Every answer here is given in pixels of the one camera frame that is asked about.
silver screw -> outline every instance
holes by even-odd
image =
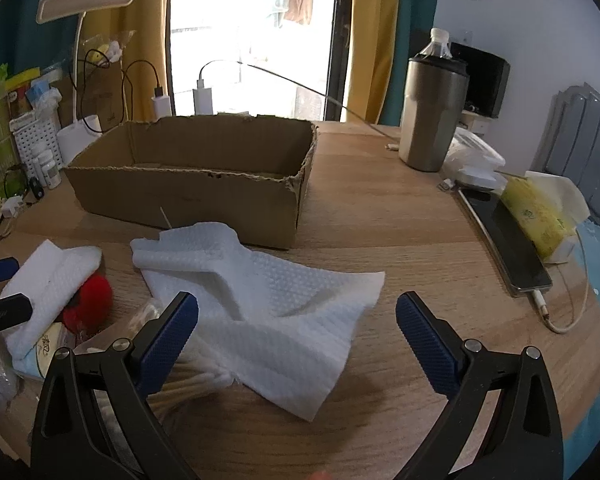
[[[54,357],[56,359],[64,359],[68,355],[69,355],[69,349],[67,347],[63,346],[62,348],[59,348],[58,350],[56,350]]]
[[[532,359],[539,359],[540,358],[540,351],[535,346],[529,346],[526,349],[526,354],[529,357],[531,357]]]
[[[120,338],[120,339],[116,339],[113,342],[113,349],[116,352],[123,352],[125,351],[127,348],[129,348],[129,345],[131,345],[131,341],[129,341],[129,339],[126,339],[124,337]]]
[[[469,352],[478,353],[480,350],[482,350],[482,343],[480,343],[480,341],[478,341],[477,339],[467,339],[464,342],[464,347]]]

yellow curtain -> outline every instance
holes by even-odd
[[[389,86],[397,17],[398,0],[353,0],[346,101],[372,123],[380,118]]]
[[[123,53],[123,63],[147,59],[158,71],[160,84],[166,93],[166,61],[164,40],[167,0],[134,0],[128,7],[88,12],[82,28],[82,38],[98,33],[110,36],[117,32],[134,30],[136,33]],[[134,120],[149,121],[154,118],[151,97],[154,95],[154,71],[146,63],[136,63],[128,72],[134,90]]]

red pom-pom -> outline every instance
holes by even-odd
[[[78,335],[95,334],[104,323],[113,303],[113,291],[107,279],[92,274],[62,311],[62,323]]]

tissue sheet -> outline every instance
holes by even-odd
[[[45,240],[13,275],[0,298],[20,292],[29,298],[33,309],[29,321],[2,331],[14,360],[22,359],[33,348],[76,291],[98,270],[101,257],[97,247],[63,250]]]
[[[384,283],[384,272],[312,269],[252,251],[216,222],[164,231],[159,241],[133,240],[131,248],[155,298],[168,304],[184,290],[198,299],[187,352],[213,356],[305,420],[335,386],[356,324]]]

small white bottle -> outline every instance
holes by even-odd
[[[49,189],[56,188],[60,185],[62,178],[58,170],[58,165],[54,161],[54,154],[51,150],[47,149],[38,155],[38,162],[40,164],[40,170],[45,176],[46,184]]]
[[[45,176],[42,174],[42,169],[40,168],[40,163],[38,162],[38,155],[42,152],[46,152],[46,150],[48,149],[49,147],[46,145],[46,141],[44,140],[36,142],[33,145],[33,148],[31,149],[31,156],[33,157],[31,163],[33,164],[33,168],[36,171],[36,178],[40,181],[40,186],[44,187],[46,187],[46,179]]]

